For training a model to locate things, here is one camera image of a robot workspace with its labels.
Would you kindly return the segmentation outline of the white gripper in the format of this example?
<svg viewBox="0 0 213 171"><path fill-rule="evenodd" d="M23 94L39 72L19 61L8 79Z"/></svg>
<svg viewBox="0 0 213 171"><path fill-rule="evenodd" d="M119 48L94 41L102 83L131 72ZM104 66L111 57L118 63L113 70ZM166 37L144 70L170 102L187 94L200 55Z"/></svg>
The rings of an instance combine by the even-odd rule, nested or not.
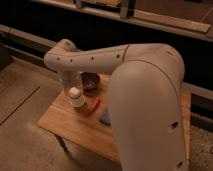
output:
<svg viewBox="0 0 213 171"><path fill-rule="evenodd" d="M80 108L85 104L81 75L78 71L63 71L59 73L59 80L64 87L73 108Z"/></svg>

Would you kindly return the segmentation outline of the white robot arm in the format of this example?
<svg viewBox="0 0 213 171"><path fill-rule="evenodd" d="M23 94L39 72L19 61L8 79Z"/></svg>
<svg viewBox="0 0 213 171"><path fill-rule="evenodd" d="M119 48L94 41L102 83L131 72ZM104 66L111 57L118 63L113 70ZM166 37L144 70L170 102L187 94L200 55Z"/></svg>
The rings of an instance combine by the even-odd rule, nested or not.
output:
<svg viewBox="0 0 213 171"><path fill-rule="evenodd" d="M75 71L109 74L108 112L123 171L188 171L181 111L185 67L164 43L81 51L63 39L44 56L66 85Z"/></svg>

